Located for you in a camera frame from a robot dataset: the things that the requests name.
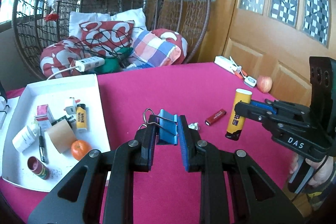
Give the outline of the orange tangerine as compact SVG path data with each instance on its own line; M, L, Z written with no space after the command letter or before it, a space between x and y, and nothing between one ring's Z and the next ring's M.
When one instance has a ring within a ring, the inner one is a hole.
M87 141L76 140L71 145L71 154L77 161L80 161L91 149Z

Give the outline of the dark red cylinder tube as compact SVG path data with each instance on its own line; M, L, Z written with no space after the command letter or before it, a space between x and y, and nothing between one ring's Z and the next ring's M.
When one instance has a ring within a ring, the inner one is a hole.
M31 156L27 160L29 170L43 180L48 180L50 176L49 169L36 157Z

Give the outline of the brown tape roll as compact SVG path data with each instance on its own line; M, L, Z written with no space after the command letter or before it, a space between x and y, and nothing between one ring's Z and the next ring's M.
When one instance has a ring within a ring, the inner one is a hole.
M46 133L48 133L58 153L64 153L69 150L72 143L77 140L71 126L65 119L53 125Z

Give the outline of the black pen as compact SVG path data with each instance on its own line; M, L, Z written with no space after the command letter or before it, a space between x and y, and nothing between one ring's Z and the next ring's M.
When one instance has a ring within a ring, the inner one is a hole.
M44 139L43 131L41 127L39 128L39 154L41 157L41 161L47 164L49 161L47 157L45 139Z

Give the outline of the blue binder clip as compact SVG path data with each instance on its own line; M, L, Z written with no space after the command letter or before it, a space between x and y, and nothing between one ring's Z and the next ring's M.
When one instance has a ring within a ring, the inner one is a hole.
M147 118L147 112L154 116L154 121L150 122ZM159 114L155 114L151 108L145 109L142 114L143 124L139 129L154 125L157 129L156 144L157 145L177 145L178 144L178 116L177 114L170 114L164 109L161 109Z

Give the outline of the white pill bottle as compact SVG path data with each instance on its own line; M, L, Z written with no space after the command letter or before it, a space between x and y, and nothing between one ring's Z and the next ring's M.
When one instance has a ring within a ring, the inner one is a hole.
M12 144L14 148L19 153L22 153L25 149L29 148L29 146L34 143L34 141L37 139L39 132L40 129L37 123L31 123L29 125L26 125L13 138Z

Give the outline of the yellow lighter black top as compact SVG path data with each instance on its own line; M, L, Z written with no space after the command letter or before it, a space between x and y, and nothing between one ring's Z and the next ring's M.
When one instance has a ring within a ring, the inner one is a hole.
M86 105L80 103L76 108L76 129L77 132L85 132L87 130L87 112Z

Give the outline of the pink white small box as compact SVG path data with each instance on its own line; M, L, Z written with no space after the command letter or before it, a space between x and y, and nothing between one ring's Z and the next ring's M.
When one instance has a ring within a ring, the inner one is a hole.
M55 119L48 104L37 106L35 120L43 132L52 127Z

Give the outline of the white charger plug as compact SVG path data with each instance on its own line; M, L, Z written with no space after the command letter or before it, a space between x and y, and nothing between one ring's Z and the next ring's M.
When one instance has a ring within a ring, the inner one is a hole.
M76 114L77 105L80 102L79 99L75 99L74 97L69 97L66 101L66 106L64 108L64 111L69 116L73 116Z

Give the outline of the red lighter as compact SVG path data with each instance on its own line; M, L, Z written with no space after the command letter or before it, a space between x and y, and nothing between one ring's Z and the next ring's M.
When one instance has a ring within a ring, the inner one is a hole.
M220 109L210 117L206 118L205 124L207 126L211 126L212 124L216 123L219 119L226 115L226 111L224 109Z

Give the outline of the white box on table edge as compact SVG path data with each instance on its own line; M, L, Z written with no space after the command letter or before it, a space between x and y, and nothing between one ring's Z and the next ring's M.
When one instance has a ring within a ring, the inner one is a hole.
M247 77L247 73L242 69L241 66L238 66L234 62L232 57L229 57L229 59L227 59L224 56L216 56L214 59L214 63L234 75L241 75L241 77L243 78Z

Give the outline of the wooden glass panel door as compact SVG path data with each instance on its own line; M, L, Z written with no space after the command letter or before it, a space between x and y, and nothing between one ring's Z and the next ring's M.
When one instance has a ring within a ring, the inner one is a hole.
M275 98L309 105L309 57L335 57L335 0L212 0L198 61L216 56L270 77Z

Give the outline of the white cardboard tray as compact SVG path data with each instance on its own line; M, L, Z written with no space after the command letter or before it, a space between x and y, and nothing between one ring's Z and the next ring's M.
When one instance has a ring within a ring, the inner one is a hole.
M76 123L60 121L45 133L48 179L43 180L28 167L28 159L39 158L39 142L36 140L23 152L13 145L14 137L29 125L40 105L48 105L55 119L66 115L64 110L78 100L85 105L86 128L78 130ZM20 188L49 192L76 164L71 154L71 144L84 140L93 149L101 152L110 150L105 128L100 91L96 75L73 76L32 83L26 86L18 99L17 106L7 130L3 148L2 178Z

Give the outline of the white power strip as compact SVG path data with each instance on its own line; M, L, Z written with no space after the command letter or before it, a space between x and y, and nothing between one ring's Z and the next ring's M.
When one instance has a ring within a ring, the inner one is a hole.
M52 74L51 76L49 76L47 78L47 80L53 79L55 76L57 76L57 75L59 75L63 72L71 71L73 69L75 69L79 72L86 72L86 71L89 71L91 69L100 67L104 64L105 64L105 59L103 59L102 57L97 57L97 56L88 57L88 58L81 59L81 60L76 60L74 66L69 67L67 69L60 70L60 71Z

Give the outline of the red white seat cushion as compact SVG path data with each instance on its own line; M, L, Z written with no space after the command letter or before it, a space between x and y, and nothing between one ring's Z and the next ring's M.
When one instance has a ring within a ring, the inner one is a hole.
M77 42L80 42L78 38L70 36L42 51L40 67L47 78L58 71L74 66L76 60L92 56L90 53L84 52L83 47Z

